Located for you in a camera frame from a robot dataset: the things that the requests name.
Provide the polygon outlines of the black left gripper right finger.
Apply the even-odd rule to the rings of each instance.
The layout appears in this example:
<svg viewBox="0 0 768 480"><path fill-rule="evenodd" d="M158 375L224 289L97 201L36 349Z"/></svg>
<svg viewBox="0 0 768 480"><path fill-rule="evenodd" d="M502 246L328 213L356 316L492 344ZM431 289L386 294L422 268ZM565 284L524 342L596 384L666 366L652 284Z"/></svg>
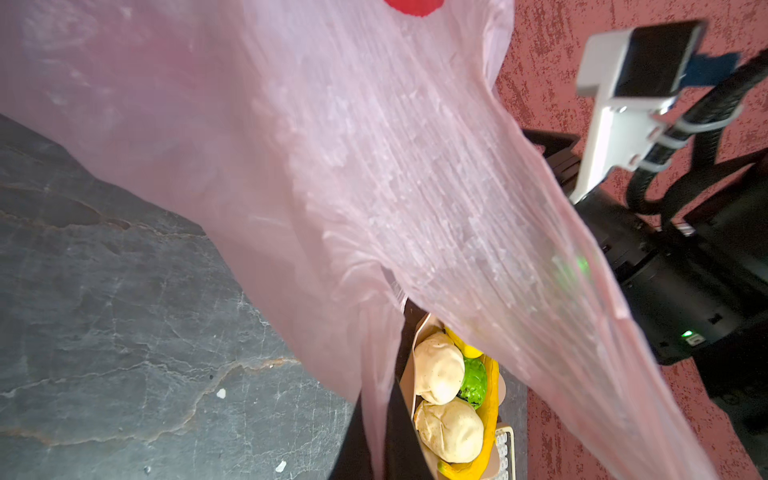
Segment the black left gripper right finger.
<svg viewBox="0 0 768 480"><path fill-rule="evenodd" d="M385 479L434 479L397 382L393 384L388 403L384 452Z"/></svg>

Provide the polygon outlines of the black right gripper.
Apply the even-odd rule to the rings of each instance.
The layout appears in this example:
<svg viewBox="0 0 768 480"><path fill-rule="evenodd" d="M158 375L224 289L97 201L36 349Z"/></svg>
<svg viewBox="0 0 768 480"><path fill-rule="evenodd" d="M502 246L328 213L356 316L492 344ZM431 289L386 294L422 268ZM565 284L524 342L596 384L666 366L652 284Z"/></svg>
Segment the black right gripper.
<svg viewBox="0 0 768 480"><path fill-rule="evenodd" d="M681 177L652 227L600 188L575 205L657 361L767 358L767 152Z"/></svg>

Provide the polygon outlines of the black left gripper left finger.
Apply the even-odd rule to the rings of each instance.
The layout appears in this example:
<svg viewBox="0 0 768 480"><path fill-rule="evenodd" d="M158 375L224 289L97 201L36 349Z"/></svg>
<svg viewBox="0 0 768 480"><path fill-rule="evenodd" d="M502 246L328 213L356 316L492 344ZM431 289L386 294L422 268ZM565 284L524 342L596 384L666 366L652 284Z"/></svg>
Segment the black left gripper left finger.
<svg viewBox="0 0 768 480"><path fill-rule="evenodd" d="M371 456L367 444L362 401L358 398L346 435L329 480L373 480Z"/></svg>

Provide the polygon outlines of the yellow fake banana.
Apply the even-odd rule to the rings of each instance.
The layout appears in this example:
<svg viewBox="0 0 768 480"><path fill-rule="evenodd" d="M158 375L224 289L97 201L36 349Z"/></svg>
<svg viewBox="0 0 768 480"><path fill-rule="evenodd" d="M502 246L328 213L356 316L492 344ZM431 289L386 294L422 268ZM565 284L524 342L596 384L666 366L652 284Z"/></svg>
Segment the yellow fake banana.
<svg viewBox="0 0 768 480"><path fill-rule="evenodd" d="M487 395L483 405L475 410L484 425L483 447L480 455L469 463L438 462L438 471L447 479L493 479L498 472L499 457L496 451L496 428L499 406L502 402L498 363L475 347L465 343L448 327L444 332L450 337L465 358L480 358L488 377Z"/></svg>

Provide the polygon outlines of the green fake fruit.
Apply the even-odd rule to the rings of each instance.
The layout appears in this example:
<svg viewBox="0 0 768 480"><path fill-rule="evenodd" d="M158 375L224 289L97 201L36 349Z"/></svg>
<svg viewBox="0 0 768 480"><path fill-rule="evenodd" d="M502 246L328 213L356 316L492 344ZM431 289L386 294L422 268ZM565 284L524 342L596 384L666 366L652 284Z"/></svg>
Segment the green fake fruit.
<svg viewBox="0 0 768 480"><path fill-rule="evenodd" d="M465 358L464 368L464 377L457 396L477 410L483 405L487 395L487 371L480 358Z"/></svg>

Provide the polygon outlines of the pink translucent plastic bag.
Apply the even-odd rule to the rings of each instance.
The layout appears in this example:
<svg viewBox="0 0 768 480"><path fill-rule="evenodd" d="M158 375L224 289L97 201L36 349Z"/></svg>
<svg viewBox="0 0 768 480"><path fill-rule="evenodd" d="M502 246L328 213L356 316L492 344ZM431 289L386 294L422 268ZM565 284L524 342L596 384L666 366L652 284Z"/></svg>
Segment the pink translucent plastic bag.
<svg viewBox="0 0 768 480"><path fill-rule="evenodd" d="M390 287L620 479L713 479L594 237L493 91L509 1L5 1L1 111L199 224L376 478Z"/></svg>

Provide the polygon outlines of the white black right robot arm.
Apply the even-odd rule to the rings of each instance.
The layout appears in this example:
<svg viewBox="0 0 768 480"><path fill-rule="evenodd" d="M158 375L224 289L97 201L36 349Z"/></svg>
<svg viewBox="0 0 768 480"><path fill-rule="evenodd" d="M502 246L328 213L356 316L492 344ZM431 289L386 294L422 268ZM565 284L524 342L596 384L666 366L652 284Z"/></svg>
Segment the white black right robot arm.
<svg viewBox="0 0 768 480"><path fill-rule="evenodd" d="M601 190L576 205L658 363L692 359L767 470L767 153L688 173L652 227Z"/></svg>

